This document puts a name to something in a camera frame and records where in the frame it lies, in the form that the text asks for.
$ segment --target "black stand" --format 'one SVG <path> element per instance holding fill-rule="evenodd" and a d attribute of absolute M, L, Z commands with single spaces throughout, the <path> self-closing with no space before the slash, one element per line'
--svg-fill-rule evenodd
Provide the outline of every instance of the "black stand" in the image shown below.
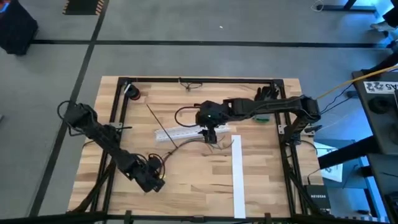
<path fill-rule="evenodd" d="M 348 0 L 344 6 L 334 5 L 317 5 L 317 10 L 322 11 L 351 11 L 351 12 L 371 12 L 375 13 L 376 8 L 374 6 L 354 6 L 356 0 Z"/>
<path fill-rule="evenodd" d="M 379 150 L 376 138 L 373 136 L 362 139 L 354 144 L 343 147 L 318 158 L 321 169 L 341 164 L 369 153 L 377 153 Z"/>

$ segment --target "wooden table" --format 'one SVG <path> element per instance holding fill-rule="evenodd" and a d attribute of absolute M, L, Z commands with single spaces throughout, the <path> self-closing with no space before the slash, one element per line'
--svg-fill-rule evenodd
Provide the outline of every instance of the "wooden table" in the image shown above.
<path fill-rule="evenodd" d="M 102 78 L 95 102 L 98 121 L 102 124 L 109 121 L 117 80 L 118 77 Z M 298 79 L 284 79 L 284 83 L 287 97 L 302 94 Z M 141 98 L 129 101 L 124 125 L 132 126 L 132 129 L 123 131 L 121 148 L 147 156 L 149 153 L 164 155 L 174 147 L 170 141 L 155 141 L 154 131 L 160 126 L 146 104 L 165 128 L 172 128 L 178 126 L 174 113 L 182 106 L 206 100 L 221 103 L 226 98 L 253 98 L 257 87 L 264 85 L 204 83 L 201 88 L 191 91 L 178 83 L 135 83 L 135 86 L 140 89 Z M 195 123 L 196 112 L 185 110 L 178 119 L 185 124 Z M 231 132 L 219 134 L 218 139 L 224 137 L 221 145 L 227 146 L 232 134 L 242 136 L 246 216 L 263 217 L 265 212 L 269 212 L 272 217 L 289 217 L 274 115 L 268 123 L 247 119 L 228 124 Z M 69 209 L 75 208 L 94 186 L 102 152 L 96 144 L 84 147 Z M 305 143 L 297 146 L 297 153 L 305 184 L 307 175 L 319 168 L 317 155 L 314 148 Z M 127 180 L 117 170 L 109 213 L 122 215 L 126 210 L 132 210 L 135 215 L 233 217 L 231 171 L 231 148 L 211 152 L 207 145 L 200 142 L 187 144 L 167 161 L 165 185 L 159 193 L 152 191 L 145 194 L 134 181 Z M 322 184 L 320 172 L 312 174 L 311 181 L 312 184 Z"/>

